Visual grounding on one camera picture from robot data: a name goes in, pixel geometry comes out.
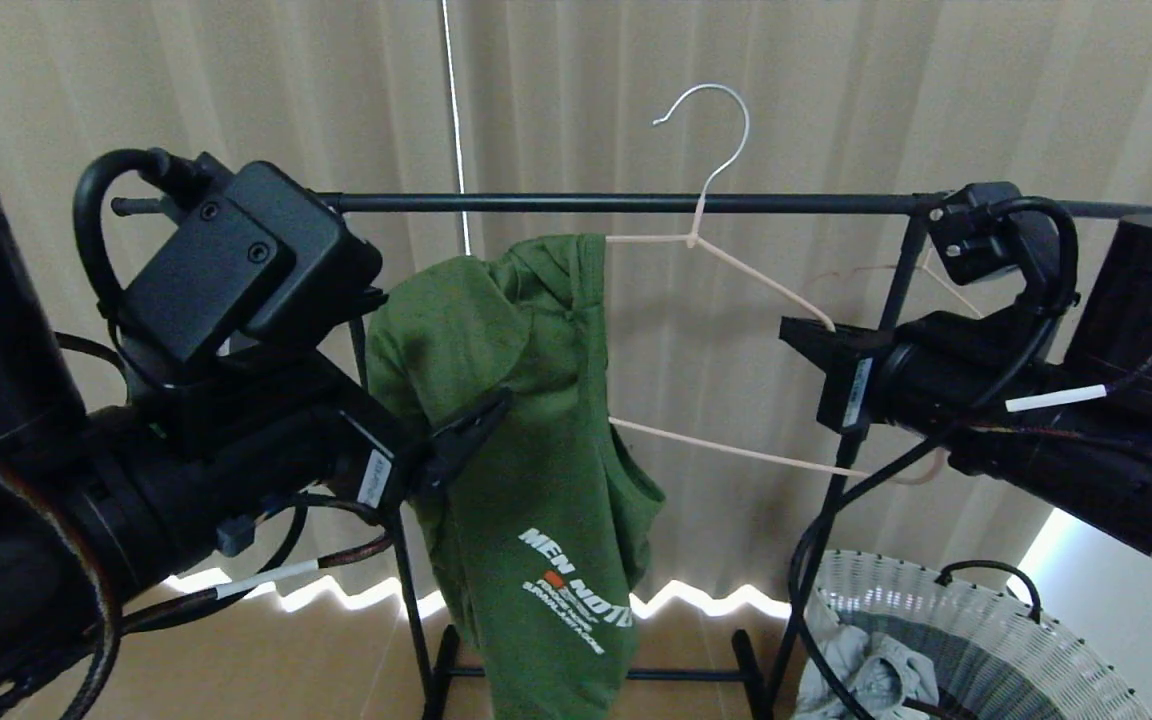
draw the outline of white wicker basket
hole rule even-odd
[[[1151,719],[1114,667],[1059,620],[1041,612],[1032,620],[1028,605],[993,589],[938,584],[940,575],[904,560],[829,551],[817,589],[844,623],[887,632],[931,657],[960,715]]]

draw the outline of black basket handle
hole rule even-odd
[[[996,560],[964,560],[963,562],[950,562],[941,570],[941,574],[935,578],[938,585],[948,585],[950,579],[954,579],[952,575],[955,570],[965,570],[967,568],[988,568],[991,570],[1002,570],[1005,573],[1010,573],[1020,578],[1021,583],[1025,584],[1026,591],[1029,591],[1030,600],[1034,601],[1034,606],[1029,609],[1029,619],[1033,620],[1034,623],[1041,623],[1043,621],[1043,601],[1038,600],[1038,585],[1029,578],[1029,575],[1021,573],[1020,568],[1014,564],[1007,564],[1006,562],[998,562]]]

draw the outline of curtain fold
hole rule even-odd
[[[1009,179],[1021,190],[1152,202],[1152,3],[448,3],[470,192],[695,192],[740,137],[736,106],[687,88],[728,83],[753,113],[744,154],[714,192],[915,192]],[[79,172],[114,147],[265,159],[321,190],[454,192],[457,161],[438,3],[160,0],[0,3],[0,194],[59,331],[101,338],[70,236]],[[118,195],[146,195],[126,179]],[[497,258],[553,232],[684,232],[685,217],[475,215],[471,247]],[[462,252],[454,214],[353,215],[380,247],[384,287]],[[106,218],[122,278],[172,225]],[[839,323],[877,323],[901,222],[721,217],[705,237]],[[1091,286],[1112,223],[1079,223]],[[628,420],[718,442],[832,461],[814,424],[823,378],[776,340],[778,296],[684,247],[608,251],[611,407]],[[1016,278],[964,288],[983,310]],[[904,318],[956,300],[916,275]],[[1078,320],[1064,323],[1060,347]],[[324,350],[353,373],[343,328]],[[122,401],[114,373],[67,357],[90,407]],[[783,566],[826,478],[626,432],[669,501],[653,530],[650,598],[667,579],[712,596],[750,583],[783,597]],[[859,467],[910,446],[874,429]],[[945,470],[893,486],[838,520],[832,544],[924,564],[1016,561],[1046,505]],[[298,556],[357,541],[316,513]],[[257,548],[220,562],[250,573]],[[433,589],[417,544],[420,592]],[[339,571],[348,592],[388,559]],[[291,592],[296,584],[283,588]]]

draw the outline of white wall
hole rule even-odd
[[[1056,510],[1021,569],[1152,711],[1152,560]]]

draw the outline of tiled floor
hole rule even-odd
[[[430,654],[447,626],[426,620]],[[732,632],[745,628],[763,667],[771,664],[782,621],[755,609],[707,617],[682,601],[641,623],[639,667],[735,667]],[[285,614],[273,597],[240,602],[223,614],[165,632],[131,637],[92,719],[312,717],[355,720],[420,717],[420,680],[396,600],[342,611],[329,597]],[[462,662],[475,662],[462,650]],[[13,720],[59,717],[83,666],[13,712]],[[787,682],[793,696],[796,683]],[[790,703],[780,702],[778,717]],[[488,685],[454,680],[447,720],[488,720]],[[736,720],[749,717],[741,684],[627,682],[613,719]]]

